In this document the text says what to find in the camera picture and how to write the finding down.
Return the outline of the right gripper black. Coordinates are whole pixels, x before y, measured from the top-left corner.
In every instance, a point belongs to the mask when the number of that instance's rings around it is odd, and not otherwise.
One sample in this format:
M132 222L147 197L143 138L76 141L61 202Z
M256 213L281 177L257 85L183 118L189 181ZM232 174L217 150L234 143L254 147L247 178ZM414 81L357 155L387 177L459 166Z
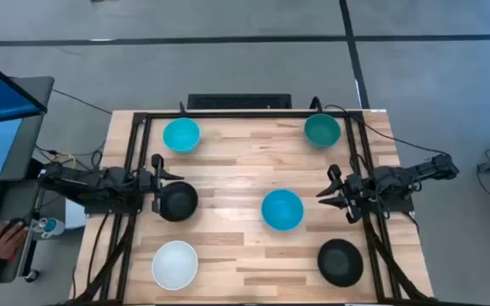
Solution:
M346 209L346 218L350 224L358 222L362 215L360 208L356 204L356 200L359 200L362 196L362 183L360 177L350 174L345 181L341 179L341 170L338 165L331 165L328 169L328 177L331 184L323 191L319 192L316 197L323 197L335 194L337 195L321 199L319 203L337 207L339 209Z

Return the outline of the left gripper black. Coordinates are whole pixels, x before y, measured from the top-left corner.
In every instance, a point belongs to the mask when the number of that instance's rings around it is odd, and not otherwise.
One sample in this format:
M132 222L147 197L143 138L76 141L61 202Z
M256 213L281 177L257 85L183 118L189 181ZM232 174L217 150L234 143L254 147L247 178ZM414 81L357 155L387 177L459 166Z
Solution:
M144 193L153 193L154 200L151 204L151 210L154 213L160 213L160 199L158 193L161 191L162 199L169 199L172 196L180 194L183 189L179 186L165 186L162 188L161 179L165 180L183 180L184 177L173 175L163 169L163 158L159 154L151 157L151 165L154 168L154 173L141 168L137 174L137 191Z

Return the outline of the black bowl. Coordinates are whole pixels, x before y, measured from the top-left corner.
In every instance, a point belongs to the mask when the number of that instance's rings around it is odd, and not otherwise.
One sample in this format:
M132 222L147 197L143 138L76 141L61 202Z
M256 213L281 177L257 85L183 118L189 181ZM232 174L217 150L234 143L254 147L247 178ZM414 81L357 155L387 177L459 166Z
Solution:
M183 191L169 199L162 199L160 192L159 214L161 217L170 222L180 222L191 217L198 205L198 194L195 188L186 182L173 182L167 186L179 186Z
M362 255L352 243L343 239L332 239L321 246L317 266L322 277L338 287L354 286L363 273Z

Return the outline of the light turquoise bowl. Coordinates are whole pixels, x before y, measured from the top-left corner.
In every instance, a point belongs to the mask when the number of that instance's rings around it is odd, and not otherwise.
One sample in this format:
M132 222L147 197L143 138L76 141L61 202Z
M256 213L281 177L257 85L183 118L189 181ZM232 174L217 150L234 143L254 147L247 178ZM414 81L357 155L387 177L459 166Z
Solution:
M174 152L190 152L201 140L200 126L190 118L172 120L163 130L163 143Z

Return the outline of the blue bowl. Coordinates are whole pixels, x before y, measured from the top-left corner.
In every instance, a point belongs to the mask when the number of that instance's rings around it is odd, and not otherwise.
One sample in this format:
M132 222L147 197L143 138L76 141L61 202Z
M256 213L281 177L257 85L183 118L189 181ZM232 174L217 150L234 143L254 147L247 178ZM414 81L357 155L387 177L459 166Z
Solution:
M305 215L299 196L287 189L270 191L264 197L260 211L265 223L277 231L296 229Z

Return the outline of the teal green bowl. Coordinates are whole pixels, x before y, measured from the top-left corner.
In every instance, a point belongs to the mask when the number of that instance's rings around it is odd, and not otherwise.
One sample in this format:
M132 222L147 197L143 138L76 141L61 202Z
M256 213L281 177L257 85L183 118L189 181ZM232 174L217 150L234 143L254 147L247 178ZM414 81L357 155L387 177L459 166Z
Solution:
M327 149L339 141L341 127L332 116L319 113L306 119L304 134L311 146Z

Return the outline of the white bowl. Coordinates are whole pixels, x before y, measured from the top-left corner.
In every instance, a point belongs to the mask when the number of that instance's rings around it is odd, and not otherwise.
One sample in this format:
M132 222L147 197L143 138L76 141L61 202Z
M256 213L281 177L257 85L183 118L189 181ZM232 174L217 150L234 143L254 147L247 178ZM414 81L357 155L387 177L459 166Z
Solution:
M155 253L151 263L152 277L164 290L178 291L192 283L198 265L193 246L185 241L170 241Z

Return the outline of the white box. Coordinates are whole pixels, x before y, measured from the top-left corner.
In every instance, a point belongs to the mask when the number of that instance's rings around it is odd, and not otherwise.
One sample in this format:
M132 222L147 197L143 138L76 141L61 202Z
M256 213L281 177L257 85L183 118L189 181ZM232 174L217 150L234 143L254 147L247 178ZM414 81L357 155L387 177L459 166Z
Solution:
M67 230L82 228L87 223L87 216L82 205L66 199L65 227Z

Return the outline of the black perforated computer case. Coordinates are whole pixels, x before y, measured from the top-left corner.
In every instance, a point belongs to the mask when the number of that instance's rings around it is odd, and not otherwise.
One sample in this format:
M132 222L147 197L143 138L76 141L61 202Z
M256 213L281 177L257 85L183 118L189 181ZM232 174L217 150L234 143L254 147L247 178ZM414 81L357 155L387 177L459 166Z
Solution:
M189 110L291 109L288 93L195 93L188 96Z

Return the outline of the white bottle teal cap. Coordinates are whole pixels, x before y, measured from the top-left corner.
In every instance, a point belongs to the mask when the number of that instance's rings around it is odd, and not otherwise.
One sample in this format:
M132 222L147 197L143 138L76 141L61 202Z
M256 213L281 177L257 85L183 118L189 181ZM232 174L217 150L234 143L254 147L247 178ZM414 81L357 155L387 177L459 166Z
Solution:
M35 221L31 229L43 239L61 235L65 231L65 224L56 218L40 218Z

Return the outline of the grey-framed monitor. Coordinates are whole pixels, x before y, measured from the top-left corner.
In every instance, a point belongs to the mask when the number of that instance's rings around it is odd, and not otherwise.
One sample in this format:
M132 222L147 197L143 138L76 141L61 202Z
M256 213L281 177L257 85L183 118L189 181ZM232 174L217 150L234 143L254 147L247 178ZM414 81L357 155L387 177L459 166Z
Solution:
M48 105L54 86L52 76L11 77L11 80L42 105ZM43 115L31 116L21 120L3 165L0 181L16 181L26 177L42 122Z

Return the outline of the black computer mouse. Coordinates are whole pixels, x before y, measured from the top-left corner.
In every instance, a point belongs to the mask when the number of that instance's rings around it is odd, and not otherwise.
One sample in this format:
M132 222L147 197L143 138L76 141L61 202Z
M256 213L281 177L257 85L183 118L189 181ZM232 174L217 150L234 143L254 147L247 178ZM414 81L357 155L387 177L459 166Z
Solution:
M27 223L23 218L12 218L6 223L6 225L1 230L0 238L2 238L3 235L5 235L8 231L10 231L16 224L18 224L21 228L27 226Z

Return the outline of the person's hand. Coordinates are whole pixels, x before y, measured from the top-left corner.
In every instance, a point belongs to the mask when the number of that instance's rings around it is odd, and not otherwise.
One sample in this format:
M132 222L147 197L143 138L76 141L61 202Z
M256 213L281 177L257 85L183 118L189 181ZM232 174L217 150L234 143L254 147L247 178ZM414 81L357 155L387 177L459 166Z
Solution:
M3 237L0 238L0 258L12 259L17 250L24 245L27 233L27 226L21 228L18 224L16 224L10 231L3 235Z

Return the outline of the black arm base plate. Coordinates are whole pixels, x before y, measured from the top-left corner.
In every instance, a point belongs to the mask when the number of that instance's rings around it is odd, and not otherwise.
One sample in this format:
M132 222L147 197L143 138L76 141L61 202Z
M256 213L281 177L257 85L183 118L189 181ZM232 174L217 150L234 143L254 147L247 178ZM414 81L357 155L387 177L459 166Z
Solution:
M137 190L102 190L83 195L80 204L87 214L130 214L141 211L143 194Z
M414 210L411 198L412 190L382 190L374 191L371 199L377 203L377 209L382 213L409 213Z

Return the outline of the black metal table frame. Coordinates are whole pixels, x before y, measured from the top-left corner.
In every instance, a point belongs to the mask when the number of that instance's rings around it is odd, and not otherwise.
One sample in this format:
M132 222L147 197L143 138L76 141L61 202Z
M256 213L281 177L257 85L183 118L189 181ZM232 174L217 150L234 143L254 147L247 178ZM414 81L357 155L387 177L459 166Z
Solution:
M162 141L172 111L115 112L103 164L149 167L151 156L160 154L167 170L197 189L199 204L191 218L170 223L151 210L147 195L131 247L98 298L163 304L368 303L403 297L367 244L363 224L348 223L343 210L316 197L328 186L331 164L343 174L398 164L387 114L336 111L342 136L325 150L305 140L309 115L308 110L192 110L189 117L200 125L201 142L190 154L178 154ZM274 230L261 216L264 197L277 189L292 190L304 205L304 218L294 230ZM318 269L319 250L332 239L349 241L362 255L362 277L354 286L334 286ZM193 282L178 291L162 289L151 274L156 251L170 241L190 243L199 260Z

